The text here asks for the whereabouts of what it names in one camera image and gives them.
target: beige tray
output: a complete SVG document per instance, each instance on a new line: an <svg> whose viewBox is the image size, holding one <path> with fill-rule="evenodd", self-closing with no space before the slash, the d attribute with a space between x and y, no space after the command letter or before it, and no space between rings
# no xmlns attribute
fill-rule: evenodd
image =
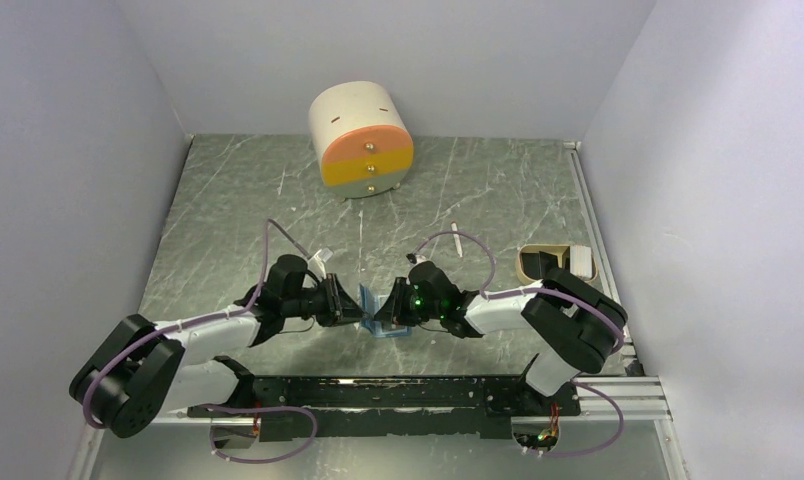
<svg viewBox="0 0 804 480"><path fill-rule="evenodd" d="M523 272L522 262L520 262L520 255L524 253L539 253L544 252L550 255L555 255L558 257L558 266L564 268L564 260L570 256L570 245L523 245L523 248L517 252L517 259L514 261L514 264L517 268L517 278L520 279L520 283L523 285L530 285L534 283L536 280L533 280L526 276ZM587 282L592 282L596 280L597 275L599 274L599 269L596 268L596 260L591 257L591 270L593 271L593 276L590 280L586 280Z"/></svg>

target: white wall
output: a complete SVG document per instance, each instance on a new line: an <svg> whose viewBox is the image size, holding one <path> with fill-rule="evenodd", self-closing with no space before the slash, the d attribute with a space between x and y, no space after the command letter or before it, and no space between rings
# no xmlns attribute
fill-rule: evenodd
<svg viewBox="0 0 804 480"><path fill-rule="evenodd" d="M582 159L694 480L804 479L804 2L660 0Z"/></svg>
<svg viewBox="0 0 804 480"><path fill-rule="evenodd" d="M307 133L373 80L423 135L578 139L655 0L119 0L194 133Z"/></svg>
<svg viewBox="0 0 804 480"><path fill-rule="evenodd" d="M69 381L137 311L185 153L113 3L0 0L0 479L66 477Z"/></svg>

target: small blue object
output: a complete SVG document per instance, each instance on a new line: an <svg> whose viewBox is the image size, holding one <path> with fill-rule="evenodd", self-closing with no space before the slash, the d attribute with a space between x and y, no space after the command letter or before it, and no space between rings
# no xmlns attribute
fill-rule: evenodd
<svg viewBox="0 0 804 480"><path fill-rule="evenodd" d="M375 295L370 289L360 286L361 309L364 310L369 318L361 320L361 326L369 330L376 338L407 337L411 335L411 327L402 327L392 323L384 323L373 320L373 315L381 309L387 300L387 295Z"/></svg>

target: white cylinder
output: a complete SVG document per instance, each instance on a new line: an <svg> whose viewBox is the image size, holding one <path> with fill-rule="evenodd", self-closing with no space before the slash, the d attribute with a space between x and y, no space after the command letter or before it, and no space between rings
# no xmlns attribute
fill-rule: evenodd
<svg viewBox="0 0 804 480"><path fill-rule="evenodd" d="M387 90L349 82L322 92L308 119L323 182L340 196L375 195L402 181L413 141Z"/></svg>

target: white stick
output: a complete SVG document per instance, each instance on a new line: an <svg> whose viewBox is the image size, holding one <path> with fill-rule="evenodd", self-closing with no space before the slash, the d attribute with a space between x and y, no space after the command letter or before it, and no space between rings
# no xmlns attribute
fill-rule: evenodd
<svg viewBox="0 0 804 480"><path fill-rule="evenodd" d="M453 232L458 231L458 224L452 222L449 224L449 227L452 228ZM458 256L464 258L464 251L461 249L461 236L460 235L452 235L455 238L455 251L458 252Z"/></svg>

